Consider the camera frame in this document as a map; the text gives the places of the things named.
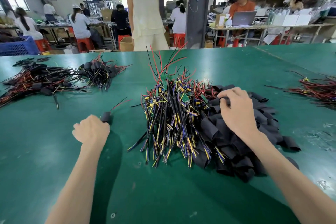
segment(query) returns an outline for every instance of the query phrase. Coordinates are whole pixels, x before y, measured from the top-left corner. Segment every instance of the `orange shirt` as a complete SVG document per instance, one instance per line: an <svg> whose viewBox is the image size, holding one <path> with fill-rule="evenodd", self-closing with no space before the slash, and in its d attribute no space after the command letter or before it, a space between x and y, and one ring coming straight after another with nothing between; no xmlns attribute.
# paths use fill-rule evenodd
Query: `orange shirt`
<svg viewBox="0 0 336 224"><path fill-rule="evenodd" d="M241 6L238 2L234 3L230 7L230 17L233 17L235 12L253 12L255 8L255 3L252 1L247 1L244 6Z"/></svg>

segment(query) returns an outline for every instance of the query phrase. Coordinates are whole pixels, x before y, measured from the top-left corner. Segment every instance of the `green workbench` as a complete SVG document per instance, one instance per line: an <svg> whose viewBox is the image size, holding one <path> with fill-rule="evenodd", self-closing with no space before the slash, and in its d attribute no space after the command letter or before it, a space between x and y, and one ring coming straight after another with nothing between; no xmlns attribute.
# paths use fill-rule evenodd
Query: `green workbench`
<svg viewBox="0 0 336 224"><path fill-rule="evenodd" d="M283 135L294 137L301 152L288 152L300 170L336 200L336 112L307 98L264 87L298 86L294 70L308 78L336 74L336 44L182 50L193 78L214 84L235 84L270 99L279 112ZM172 51L161 52L166 63ZM78 67L96 54L54 55L49 66ZM201 169L177 152L168 164L145 165L140 146L126 149L144 133L146 119L140 95L154 80L145 52L104 53L104 60L130 65L113 79L108 92L60 93L57 110L52 97L31 96L0 109L0 223L44 223L78 158L80 143L73 124L90 114L100 116L121 99L111 133L99 160L91 223L298 223L270 177L249 184ZM0 80L19 72L11 67L22 57L0 57ZM5 89L0 86L1 94Z"/></svg>

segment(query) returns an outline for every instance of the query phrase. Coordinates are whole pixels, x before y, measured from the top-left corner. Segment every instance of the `hand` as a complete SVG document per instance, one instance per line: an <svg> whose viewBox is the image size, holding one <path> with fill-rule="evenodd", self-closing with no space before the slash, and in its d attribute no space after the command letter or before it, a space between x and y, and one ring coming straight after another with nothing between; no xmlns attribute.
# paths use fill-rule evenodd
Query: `hand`
<svg viewBox="0 0 336 224"><path fill-rule="evenodd" d="M226 125L247 145L260 132L254 118L252 99L247 92L239 87L220 92L217 97L228 97L231 108L227 106L225 99L220 100L220 112Z"/></svg>
<svg viewBox="0 0 336 224"><path fill-rule="evenodd" d="M88 147L100 147L102 150L110 133L110 125L103 123L97 116L90 115L80 124L73 126L73 136L83 145Z"/></svg>

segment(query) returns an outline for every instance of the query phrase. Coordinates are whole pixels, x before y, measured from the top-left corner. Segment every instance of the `blue plastic basket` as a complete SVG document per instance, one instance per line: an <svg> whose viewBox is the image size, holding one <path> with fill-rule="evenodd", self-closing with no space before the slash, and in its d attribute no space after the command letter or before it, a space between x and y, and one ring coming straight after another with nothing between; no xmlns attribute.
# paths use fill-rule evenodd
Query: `blue plastic basket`
<svg viewBox="0 0 336 224"><path fill-rule="evenodd" d="M0 43L0 56L39 55L39 48L31 36L21 38L25 41Z"/></svg>

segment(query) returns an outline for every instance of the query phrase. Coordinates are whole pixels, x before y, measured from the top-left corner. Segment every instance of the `blue crate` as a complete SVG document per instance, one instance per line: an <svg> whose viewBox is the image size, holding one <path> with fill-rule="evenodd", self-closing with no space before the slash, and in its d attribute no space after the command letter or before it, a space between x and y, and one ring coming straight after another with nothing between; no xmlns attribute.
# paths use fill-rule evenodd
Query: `blue crate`
<svg viewBox="0 0 336 224"><path fill-rule="evenodd" d="M40 51L31 36L21 36L25 41L0 43L0 56L39 55Z"/></svg>

